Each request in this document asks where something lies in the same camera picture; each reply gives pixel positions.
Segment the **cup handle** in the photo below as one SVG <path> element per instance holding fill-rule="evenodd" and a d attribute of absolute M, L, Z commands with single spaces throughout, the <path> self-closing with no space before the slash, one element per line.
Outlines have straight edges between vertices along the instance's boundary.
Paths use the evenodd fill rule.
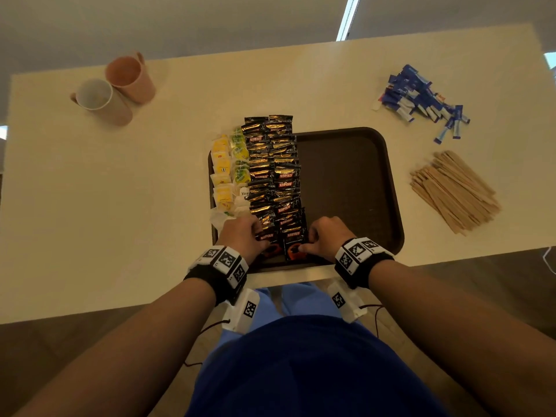
<path fill-rule="evenodd" d="M 135 51 L 135 55 L 137 56 L 137 59 L 141 64 L 145 64 L 145 59 L 143 57 L 143 54 L 141 54 L 139 51 Z"/>

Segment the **floor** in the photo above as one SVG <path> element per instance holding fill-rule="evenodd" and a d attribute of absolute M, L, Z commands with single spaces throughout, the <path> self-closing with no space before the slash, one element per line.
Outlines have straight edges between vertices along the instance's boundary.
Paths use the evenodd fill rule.
<path fill-rule="evenodd" d="M 556 339 L 556 275 L 541 259 L 543 251 L 469 259 L 422 267 L 433 276 L 498 304 L 519 319 Z M 556 265 L 556 252 L 549 262 Z M 321 281 L 324 288 L 330 281 Z M 279 295 L 279 288 L 272 290 Z M 366 302 L 376 299 L 362 290 Z M 141 307 L 120 308 L 11 323 L 0 326 L 0 417 L 20 408 L 66 363 Z M 207 324 L 218 321 L 224 307 L 215 308 Z M 375 332 L 373 314 L 361 318 Z M 474 399 L 440 370 L 405 336 L 386 309 L 378 312 L 379 336 L 417 373 L 455 416 L 487 415 Z M 202 361 L 220 334 L 220 327 L 202 334 L 187 361 Z M 199 367 L 182 367 L 151 417 L 183 416 Z"/>

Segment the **light blue pants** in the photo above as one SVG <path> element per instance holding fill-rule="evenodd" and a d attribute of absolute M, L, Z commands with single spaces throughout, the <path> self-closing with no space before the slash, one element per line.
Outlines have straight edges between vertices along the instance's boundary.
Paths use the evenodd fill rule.
<path fill-rule="evenodd" d="M 276 310 L 268 288 L 259 288 L 256 291 L 261 298 L 249 332 L 283 317 L 278 313 L 278 310 Z M 334 304 L 334 301 L 332 301 L 329 295 L 319 290 L 316 285 L 311 282 L 284 285 L 282 287 L 282 311 L 287 316 L 325 315 L 339 317 L 340 319 L 342 317 L 336 304 Z M 215 355 L 221 350 L 221 347 L 225 346 L 227 343 L 238 340 L 242 336 L 243 335 L 236 332 L 226 329 L 222 330 L 222 335 L 214 349 L 205 359 L 203 368 L 206 368 L 206 366 L 210 364 Z"/>

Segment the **white cup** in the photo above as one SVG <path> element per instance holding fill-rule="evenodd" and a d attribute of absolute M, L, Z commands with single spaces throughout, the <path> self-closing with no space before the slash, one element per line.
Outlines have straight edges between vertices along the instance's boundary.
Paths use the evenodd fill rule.
<path fill-rule="evenodd" d="M 101 119 L 113 125 L 129 124 L 133 113 L 123 101 L 121 94 L 102 79 L 89 79 L 81 84 L 70 99 Z"/>

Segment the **wristband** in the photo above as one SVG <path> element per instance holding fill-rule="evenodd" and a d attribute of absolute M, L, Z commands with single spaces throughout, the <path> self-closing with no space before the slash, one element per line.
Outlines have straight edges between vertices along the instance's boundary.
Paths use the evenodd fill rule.
<path fill-rule="evenodd" d="M 212 246 L 188 269 L 188 278 L 198 278 L 209 283 L 216 294 L 216 305 L 237 300 L 247 280 L 247 262 L 231 247 Z"/>
<path fill-rule="evenodd" d="M 383 260 L 394 260 L 393 254 L 367 237 L 350 238 L 336 253 L 334 270 L 353 290 L 369 288 L 369 273 Z"/>

